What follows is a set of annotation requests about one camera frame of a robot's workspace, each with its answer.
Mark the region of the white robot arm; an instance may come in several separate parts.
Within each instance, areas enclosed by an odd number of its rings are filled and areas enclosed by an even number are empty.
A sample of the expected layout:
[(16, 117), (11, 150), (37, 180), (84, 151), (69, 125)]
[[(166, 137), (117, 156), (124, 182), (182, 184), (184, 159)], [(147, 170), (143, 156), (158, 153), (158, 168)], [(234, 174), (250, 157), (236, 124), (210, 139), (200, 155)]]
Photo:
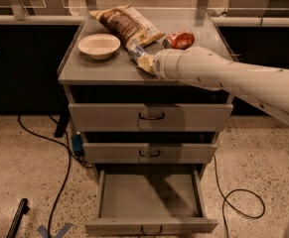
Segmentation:
[(135, 61), (161, 79), (222, 89), (289, 125), (289, 69), (228, 60), (203, 47), (144, 53)]

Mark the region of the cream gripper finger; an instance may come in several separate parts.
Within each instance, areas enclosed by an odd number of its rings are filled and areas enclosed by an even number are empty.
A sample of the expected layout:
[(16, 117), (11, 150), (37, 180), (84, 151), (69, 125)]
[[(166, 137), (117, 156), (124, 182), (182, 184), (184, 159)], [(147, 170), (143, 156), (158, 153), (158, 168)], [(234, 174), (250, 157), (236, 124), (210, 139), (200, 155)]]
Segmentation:
[(137, 65), (144, 71), (153, 74), (153, 57), (150, 55), (141, 56), (137, 59)]

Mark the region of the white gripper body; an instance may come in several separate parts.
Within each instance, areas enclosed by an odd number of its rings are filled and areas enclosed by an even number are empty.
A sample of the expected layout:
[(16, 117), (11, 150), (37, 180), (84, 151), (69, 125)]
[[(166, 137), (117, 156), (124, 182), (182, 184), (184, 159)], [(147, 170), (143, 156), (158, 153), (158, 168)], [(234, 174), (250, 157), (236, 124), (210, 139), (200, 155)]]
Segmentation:
[(153, 71), (162, 79), (178, 78), (178, 62), (183, 55), (181, 50), (165, 49), (154, 55)]

